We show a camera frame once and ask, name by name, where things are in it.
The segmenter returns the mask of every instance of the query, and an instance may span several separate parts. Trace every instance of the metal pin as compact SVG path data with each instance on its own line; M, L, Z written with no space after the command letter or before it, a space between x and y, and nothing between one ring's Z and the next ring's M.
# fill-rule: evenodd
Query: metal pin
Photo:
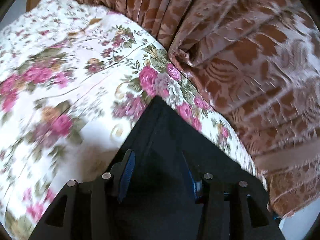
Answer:
M75 181L74 179L69 180L69 181L67 182L67 186L68 186L68 187L73 187L75 184L76 184L76 181Z
M106 172L106 173L103 173L103 174L102 174L102 178L103 178L103 179L110 179L111 176L112 176L112 175L111 175L111 173L109 173L109 172Z
M206 173L203 175L205 179L213 179L213 175L211 173Z
M247 187L248 183L246 181L241 180L239 182L240 187Z

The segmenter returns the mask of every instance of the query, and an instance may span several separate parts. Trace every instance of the white surface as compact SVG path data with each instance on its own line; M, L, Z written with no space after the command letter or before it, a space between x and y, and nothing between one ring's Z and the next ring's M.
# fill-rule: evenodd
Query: white surface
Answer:
M12 6L9 8L4 18L0 22L0 30L12 23L21 14L26 12L27 0L15 0Z
M286 240L303 240L320 213L320 198L281 221L280 229Z

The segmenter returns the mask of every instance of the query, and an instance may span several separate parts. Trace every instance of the silver screw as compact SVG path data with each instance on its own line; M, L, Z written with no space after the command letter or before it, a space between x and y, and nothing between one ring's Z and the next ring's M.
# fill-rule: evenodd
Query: silver screw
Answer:
M206 173L203 175L205 179L213 179L213 175L211 173Z
M76 184L76 181L75 181L74 179L69 180L69 181L67 182L67 186L68 186L68 187L73 187L75 184Z
M111 173L109 173L109 172L103 173L102 174L102 178L103 179L110 179L111 178Z
M240 187L247 187L248 183L246 181L241 180L239 182Z

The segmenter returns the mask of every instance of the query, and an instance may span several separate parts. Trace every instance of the black fabric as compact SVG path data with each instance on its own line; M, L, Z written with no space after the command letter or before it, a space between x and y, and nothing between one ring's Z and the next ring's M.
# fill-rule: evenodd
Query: black fabric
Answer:
M218 147L187 124L159 97L147 107L108 168L127 149L136 154L128 194L115 212L120 239L196 239L202 205L186 191L177 154L188 152L194 165L227 183L248 182L260 204L268 193L261 182L242 170Z

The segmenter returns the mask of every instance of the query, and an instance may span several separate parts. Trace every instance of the brown blanket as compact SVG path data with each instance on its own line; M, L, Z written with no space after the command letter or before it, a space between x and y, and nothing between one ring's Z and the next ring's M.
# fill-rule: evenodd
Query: brown blanket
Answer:
M277 213L319 197L320 34L299 0L78 1L125 14L168 49L265 173Z

